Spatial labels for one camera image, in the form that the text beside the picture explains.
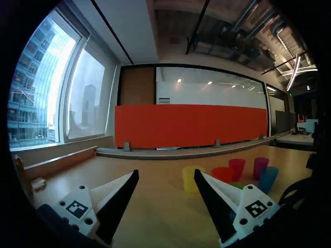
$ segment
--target skyscraper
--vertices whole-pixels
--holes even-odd
[[[94,102],[96,100],[96,87],[92,84],[84,87],[82,126],[94,126]]]
[[[47,138],[50,85],[63,48],[70,39],[47,17],[33,33],[17,63],[8,101],[10,147],[53,143]]]

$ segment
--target ceiling light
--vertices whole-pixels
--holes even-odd
[[[298,73],[301,73],[301,72],[316,72],[316,71],[318,71],[318,69],[307,69],[307,70],[299,71]],[[290,73],[287,73],[287,74],[283,74],[282,76],[291,75],[292,73],[293,72],[290,72]]]
[[[287,91],[290,90],[290,88],[291,88],[291,86],[293,84],[293,81],[294,81],[295,77],[297,76],[297,70],[298,70],[299,65],[300,65],[300,58],[301,57],[297,55],[296,60],[295,60],[293,74],[291,76],[290,82],[288,83],[288,86],[287,86],[287,89],[286,89]]]
[[[268,88],[269,90],[276,91],[274,88],[271,88],[271,87],[269,87],[269,86],[267,86],[267,88]]]

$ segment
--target plastic cup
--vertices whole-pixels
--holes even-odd
[[[186,166],[183,168],[183,183],[184,183],[184,190],[188,193],[198,193],[199,189],[197,187],[197,184],[194,180],[194,171],[195,169],[199,169],[202,172],[205,172],[205,169],[201,166]]]
[[[260,173],[262,168],[265,168],[268,166],[269,159],[266,157],[257,157],[254,159],[254,171],[253,171],[253,178],[255,180],[260,179]]]
[[[232,182],[238,182],[241,178],[242,172],[245,166],[245,160],[241,158],[235,158],[229,160],[229,168],[232,168],[234,171]]]
[[[265,194],[269,193],[278,175],[278,168],[268,166],[262,168],[258,188]]]
[[[217,167],[211,171],[211,175],[225,183],[231,182],[235,172],[229,167]]]

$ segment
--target blue cup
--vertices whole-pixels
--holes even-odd
[[[272,185],[276,180],[277,175],[278,175],[278,168],[272,166],[264,167],[260,173],[260,181],[258,188],[263,193],[267,194],[272,188]]]

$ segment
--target wooden door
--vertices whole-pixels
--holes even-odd
[[[156,67],[123,67],[117,105],[149,105],[156,100]]]

